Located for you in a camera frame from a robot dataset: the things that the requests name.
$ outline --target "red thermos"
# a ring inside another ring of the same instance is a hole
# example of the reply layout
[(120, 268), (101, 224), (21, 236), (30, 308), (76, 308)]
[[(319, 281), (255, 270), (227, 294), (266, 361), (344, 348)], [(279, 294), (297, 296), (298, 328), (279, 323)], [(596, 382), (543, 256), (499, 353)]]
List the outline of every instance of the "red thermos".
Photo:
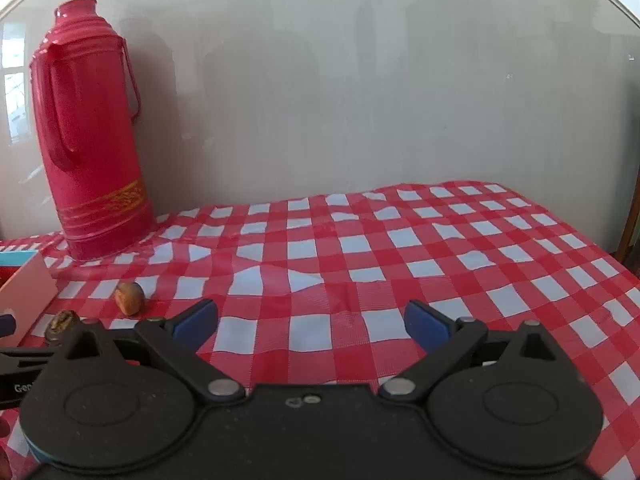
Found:
[[(30, 63), (44, 168), (69, 253), (77, 260), (122, 250), (154, 222), (131, 126), (140, 96), (127, 44), (95, 13), (95, 4), (60, 5)], [(138, 100), (133, 116), (123, 60)]]

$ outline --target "thermos handle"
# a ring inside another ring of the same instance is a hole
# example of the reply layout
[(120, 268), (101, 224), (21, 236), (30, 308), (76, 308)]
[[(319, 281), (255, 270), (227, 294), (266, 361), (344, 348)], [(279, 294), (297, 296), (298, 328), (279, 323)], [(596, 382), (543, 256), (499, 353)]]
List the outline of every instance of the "thermos handle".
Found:
[(124, 61), (127, 63), (127, 70), (129, 71), (129, 77), (131, 78), (131, 86), (133, 87), (133, 93), (136, 95), (136, 101), (138, 102), (138, 109), (136, 113), (131, 116), (131, 122), (135, 122), (140, 116), (140, 110), (142, 110), (142, 101), (140, 100), (140, 92), (138, 92), (138, 85), (136, 85), (136, 78), (133, 77), (133, 70), (131, 69), (131, 60), (129, 59), (129, 51), (127, 49), (127, 41), (122, 38), (122, 49), (124, 51)]
[(32, 86), (33, 102), (37, 104), (36, 110), (40, 110), (44, 124), (43, 136), (47, 151), (53, 163), (62, 171), (75, 168), (74, 152), (65, 146), (60, 133), (56, 103), (53, 100), (53, 87), (51, 85), (51, 68), (48, 58), (49, 51), (43, 52), (40, 62), (33, 64), (33, 75), (37, 84)]

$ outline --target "nut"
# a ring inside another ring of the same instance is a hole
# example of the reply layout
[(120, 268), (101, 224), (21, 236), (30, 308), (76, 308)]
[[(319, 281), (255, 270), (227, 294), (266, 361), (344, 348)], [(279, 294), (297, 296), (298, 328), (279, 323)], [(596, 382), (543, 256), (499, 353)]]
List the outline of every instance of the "nut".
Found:
[(120, 282), (113, 299), (125, 316), (135, 316), (145, 306), (145, 291), (136, 282)]
[(80, 318), (73, 310), (61, 310), (57, 313), (44, 331), (44, 339), (49, 346), (57, 346), (62, 338), (67, 334), (78, 322)]

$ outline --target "window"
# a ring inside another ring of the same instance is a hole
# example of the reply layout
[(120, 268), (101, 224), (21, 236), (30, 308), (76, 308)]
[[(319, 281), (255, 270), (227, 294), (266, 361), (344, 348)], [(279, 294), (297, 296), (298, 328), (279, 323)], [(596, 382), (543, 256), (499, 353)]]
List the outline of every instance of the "window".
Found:
[(24, 95), (24, 32), (25, 26), (21, 23), (2, 26), (4, 100), (12, 143), (29, 134)]

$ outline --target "blue gripper pad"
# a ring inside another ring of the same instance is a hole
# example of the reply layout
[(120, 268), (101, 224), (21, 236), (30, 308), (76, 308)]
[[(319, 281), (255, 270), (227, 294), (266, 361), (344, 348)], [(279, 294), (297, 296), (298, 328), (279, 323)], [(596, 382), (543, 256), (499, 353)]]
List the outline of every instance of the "blue gripper pad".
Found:
[(218, 307), (211, 300), (202, 300), (172, 321), (172, 337), (195, 352), (218, 329)]
[(433, 352), (455, 332), (456, 323), (434, 308), (411, 300), (404, 310), (404, 327), (425, 352)]
[(15, 333), (15, 317), (11, 314), (0, 316), (0, 337), (6, 337)]

